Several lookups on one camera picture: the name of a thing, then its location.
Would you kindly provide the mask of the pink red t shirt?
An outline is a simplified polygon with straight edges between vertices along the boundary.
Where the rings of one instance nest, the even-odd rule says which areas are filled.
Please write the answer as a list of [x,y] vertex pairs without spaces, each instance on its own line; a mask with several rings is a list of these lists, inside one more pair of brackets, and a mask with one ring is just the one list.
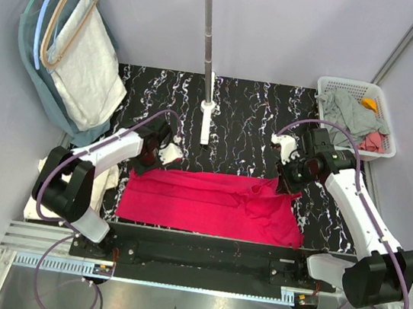
[[293,214],[297,195],[277,192],[277,180],[185,170],[131,173],[116,215],[258,244],[299,248]]

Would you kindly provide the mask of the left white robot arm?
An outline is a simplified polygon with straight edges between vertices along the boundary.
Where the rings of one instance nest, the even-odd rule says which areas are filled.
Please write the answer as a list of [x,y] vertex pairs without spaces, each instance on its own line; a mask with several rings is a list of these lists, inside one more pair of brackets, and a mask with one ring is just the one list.
[[172,161],[168,150],[177,151],[171,126],[154,119],[136,129],[122,128],[108,138],[83,148],[55,147],[40,169],[31,197],[78,233],[98,244],[110,225],[91,207],[94,181],[103,172],[129,161],[141,175]]

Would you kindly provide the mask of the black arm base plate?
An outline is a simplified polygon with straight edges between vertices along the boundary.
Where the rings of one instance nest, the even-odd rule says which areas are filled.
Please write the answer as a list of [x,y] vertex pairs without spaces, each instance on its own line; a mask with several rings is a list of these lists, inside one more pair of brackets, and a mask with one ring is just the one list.
[[106,238],[94,244],[72,241],[71,256],[116,264],[118,280],[135,280],[228,295],[283,301],[283,289],[335,294],[326,282],[306,272],[310,250],[293,250],[247,241],[209,237],[128,223],[110,224]]

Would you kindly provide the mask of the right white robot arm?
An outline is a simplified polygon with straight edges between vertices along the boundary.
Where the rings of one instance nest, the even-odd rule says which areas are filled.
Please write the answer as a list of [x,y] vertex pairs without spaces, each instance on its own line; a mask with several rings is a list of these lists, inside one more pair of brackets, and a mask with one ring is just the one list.
[[310,183],[322,184],[354,242],[355,263],[311,254],[306,257],[308,276],[341,289],[352,307],[402,302],[402,309],[409,309],[413,250],[404,250],[384,224],[364,186],[358,150],[337,150],[321,128],[308,130],[300,141],[280,131],[271,143],[280,150],[277,191],[296,194]]

